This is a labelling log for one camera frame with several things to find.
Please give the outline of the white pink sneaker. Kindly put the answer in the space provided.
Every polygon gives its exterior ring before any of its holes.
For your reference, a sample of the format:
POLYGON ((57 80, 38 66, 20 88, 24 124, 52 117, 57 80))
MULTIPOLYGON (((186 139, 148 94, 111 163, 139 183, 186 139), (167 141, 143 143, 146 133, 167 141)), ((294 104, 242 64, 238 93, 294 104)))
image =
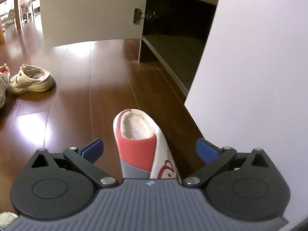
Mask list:
POLYGON ((10 69, 6 63, 0 67, 0 109, 5 105, 6 90, 9 88, 10 69))

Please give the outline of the cream chunky sneaker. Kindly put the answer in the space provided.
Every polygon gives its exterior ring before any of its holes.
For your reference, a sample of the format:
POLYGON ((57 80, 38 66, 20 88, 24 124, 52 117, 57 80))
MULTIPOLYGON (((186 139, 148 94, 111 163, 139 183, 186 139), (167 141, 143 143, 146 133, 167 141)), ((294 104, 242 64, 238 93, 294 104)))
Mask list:
POLYGON ((55 86, 53 75, 46 69, 23 64, 19 72, 8 80, 8 89, 12 94, 28 92, 47 92, 55 86))

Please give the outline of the red grey slipper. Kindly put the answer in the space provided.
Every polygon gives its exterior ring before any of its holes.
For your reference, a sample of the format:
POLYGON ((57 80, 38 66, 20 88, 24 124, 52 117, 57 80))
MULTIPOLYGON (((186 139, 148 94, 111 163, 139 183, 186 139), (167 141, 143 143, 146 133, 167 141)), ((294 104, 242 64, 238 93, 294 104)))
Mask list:
POLYGON ((121 111, 113 120, 113 133, 123 178, 181 181, 162 130, 144 111, 121 111))

